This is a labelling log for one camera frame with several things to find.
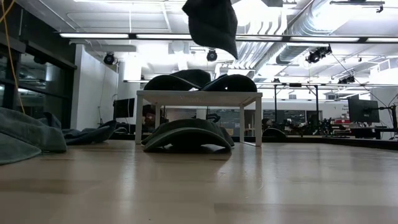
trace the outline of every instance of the black pole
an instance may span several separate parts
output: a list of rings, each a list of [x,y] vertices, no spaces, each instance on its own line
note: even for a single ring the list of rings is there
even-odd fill
[[[392,112],[392,125],[394,129],[398,129],[398,124],[397,124],[397,106],[391,106],[391,112]]]
[[[315,97],[317,98],[317,126],[319,125],[319,98],[318,98],[318,86],[315,86]]]
[[[277,85],[274,85],[274,93],[275,93],[275,124],[277,124],[277,122],[278,122],[278,119],[277,119],[277,117],[278,117],[278,113],[277,113],[277,105],[276,105],[276,86]]]

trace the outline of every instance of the fluorescent light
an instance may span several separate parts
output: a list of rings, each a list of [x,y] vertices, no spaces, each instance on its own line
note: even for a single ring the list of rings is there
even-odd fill
[[[260,41],[260,40],[267,40],[267,41],[281,41],[282,37],[279,36],[261,36],[261,35],[237,35],[237,41]]]
[[[138,4],[159,4],[164,3],[165,1],[143,1],[143,0],[74,0],[75,2],[90,2],[90,3],[138,3]],[[181,4],[182,2],[178,1],[167,1],[167,3],[176,3]]]
[[[329,47],[329,44],[316,44],[316,43],[286,43],[292,47]]]
[[[398,42],[398,38],[375,37],[368,38],[366,42]]]
[[[129,34],[85,34],[85,33],[62,33],[63,38],[77,39],[128,39]]]
[[[128,83],[149,83],[149,80],[125,80]]]
[[[199,51],[206,51],[206,48],[202,46],[190,46],[189,50],[199,50]]]
[[[189,34],[137,34],[137,39],[152,39],[152,40],[160,40],[160,39],[183,39],[183,40],[191,40],[192,37]]]
[[[357,42],[359,37],[291,37],[290,41],[314,42]]]

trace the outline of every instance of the window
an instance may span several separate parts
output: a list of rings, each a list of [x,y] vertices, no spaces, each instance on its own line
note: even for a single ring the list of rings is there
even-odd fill
[[[196,109],[166,108],[166,118],[169,121],[190,119],[197,115]]]
[[[217,114],[220,120],[217,124],[224,127],[230,136],[239,136],[239,110],[209,110],[209,114]]]
[[[65,119],[64,108],[65,100],[55,96],[45,95],[22,88],[18,89],[21,101],[25,109],[25,114],[33,118],[44,118],[44,112],[52,113],[58,118],[63,127],[68,127],[68,119]],[[17,109],[22,112],[21,104],[17,100]]]
[[[6,77],[8,58],[0,55],[0,78]]]
[[[19,81],[58,95],[66,94],[67,87],[72,86],[64,69],[29,54],[21,55]]]
[[[275,122],[275,110],[263,110],[262,117],[271,119]],[[305,111],[299,110],[277,110],[277,123],[283,123],[284,120],[290,120],[293,124],[305,123]]]
[[[4,98],[4,85],[0,85],[0,106],[2,106],[3,98]]]
[[[306,111],[307,121],[317,120],[317,111]],[[322,111],[319,111],[319,120],[322,120]]]

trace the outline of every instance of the dark green cushion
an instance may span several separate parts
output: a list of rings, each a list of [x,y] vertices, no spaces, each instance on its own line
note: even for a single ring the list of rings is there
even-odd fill
[[[234,145],[226,131],[204,119],[181,119],[162,124],[142,144],[145,145],[144,151],[169,144],[178,147],[214,144],[229,150]]]

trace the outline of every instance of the security camera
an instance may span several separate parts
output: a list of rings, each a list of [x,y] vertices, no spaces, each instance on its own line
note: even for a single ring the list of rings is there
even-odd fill
[[[215,49],[210,49],[209,52],[207,53],[207,61],[209,62],[214,62],[217,60],[217,53]]]
[[[104,58],[104,63],[107,65],[114,65],[118,62],[118,59],[114,56],[113,52],[108,52]]]

